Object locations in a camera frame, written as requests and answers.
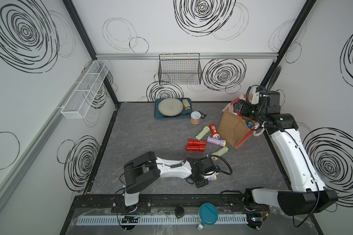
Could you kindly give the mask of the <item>purple flashlight bottom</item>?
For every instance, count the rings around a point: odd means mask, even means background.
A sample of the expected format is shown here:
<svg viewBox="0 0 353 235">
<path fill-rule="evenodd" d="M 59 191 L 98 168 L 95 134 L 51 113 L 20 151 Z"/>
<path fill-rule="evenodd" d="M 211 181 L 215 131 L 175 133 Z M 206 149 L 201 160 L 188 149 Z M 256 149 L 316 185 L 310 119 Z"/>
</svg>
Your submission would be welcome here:
<svg viewBox="0 0 353 235">
<path fill-rule="evenodd" d="M 217 175 L 214 175 L 214 176 L 210 176 L 207 178 L 208 181 L 216 181 L 217 180 Z"/>
</svg>

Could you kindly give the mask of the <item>red flashlight top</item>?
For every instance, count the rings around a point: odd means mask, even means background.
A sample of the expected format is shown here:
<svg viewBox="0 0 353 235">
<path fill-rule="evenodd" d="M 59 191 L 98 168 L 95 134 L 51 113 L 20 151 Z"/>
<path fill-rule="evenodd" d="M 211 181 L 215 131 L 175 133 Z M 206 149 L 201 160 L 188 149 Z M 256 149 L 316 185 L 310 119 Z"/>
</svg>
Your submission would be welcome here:
<svg viewBox="0 0 353 235">
<path fill-rule="evenodd" d="M 189 146 L 206 146 L 207 145 L 207 141 L 189 139 L 188 140 L 188 145 Z"/>
</svg>

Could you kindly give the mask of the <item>brown jute tote bag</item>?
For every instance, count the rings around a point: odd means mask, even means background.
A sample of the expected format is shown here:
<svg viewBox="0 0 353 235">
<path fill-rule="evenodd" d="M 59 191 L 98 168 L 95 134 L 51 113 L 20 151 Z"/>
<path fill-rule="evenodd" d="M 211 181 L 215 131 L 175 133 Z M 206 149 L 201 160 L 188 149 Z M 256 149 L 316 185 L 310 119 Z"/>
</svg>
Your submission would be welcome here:
<svg viewBox="0 0 353 235">
<path fill-rule="evenodd" d="M 264 132 L 264 129 L 256 131 L 259 127 L 258 122 L 234 114 L 233 103 L 238 101 L 238 99 L 244 99 L 245 96 L 241 95 L 224 107 L 222 110 L 223 116 L 218 128 L 220 138 L 226 140 L 235 149 L 241 147 L 252 136 L 258 137 Z M 248 128 L 248 123 L 253 125 L 251 129 Z"/>
</svg>

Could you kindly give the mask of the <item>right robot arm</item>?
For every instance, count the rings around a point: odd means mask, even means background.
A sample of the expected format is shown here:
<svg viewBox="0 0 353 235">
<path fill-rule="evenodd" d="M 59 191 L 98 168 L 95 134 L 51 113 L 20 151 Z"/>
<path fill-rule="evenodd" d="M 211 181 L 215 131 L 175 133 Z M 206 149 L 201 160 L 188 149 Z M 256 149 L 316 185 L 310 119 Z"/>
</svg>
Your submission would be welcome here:
<svg viewBox="0 0 353 235">
<path fill-rule="evenodd" d="M 279 92 L 259 91 L 255 97 L 255 104 L 248 95 L 232 101 L 233 112 L 254 121 L 255 131 L 264 130 L 268 134 L 291 190 L 250 188 L 246 190 L 249 201 L 280 208 L 289 216 L 322 212 L 336 203 L 338 195 L 327 188 L 313 167 L 294 117 L 281 113 Z"/>
</svg>

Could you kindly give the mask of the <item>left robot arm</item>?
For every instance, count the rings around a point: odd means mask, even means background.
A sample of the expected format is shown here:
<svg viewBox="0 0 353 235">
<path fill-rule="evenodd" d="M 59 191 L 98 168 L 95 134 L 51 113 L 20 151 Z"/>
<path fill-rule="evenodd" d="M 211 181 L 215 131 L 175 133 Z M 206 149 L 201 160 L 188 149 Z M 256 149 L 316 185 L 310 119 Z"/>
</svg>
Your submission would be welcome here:
<svg viewBox="0 0 353 235">
<path fill-rule="evenodd" d="M 157 157 L 152 151 L 124 164 L 124 204 L 132 207 L 139 203 L 140 192 L 159 178 L 180 178 L 192 180 L 197 187 L 208 184 L 208 178 L 215 176 L 220 167 L 210 157 L 167 160 Z"/>
</svg>

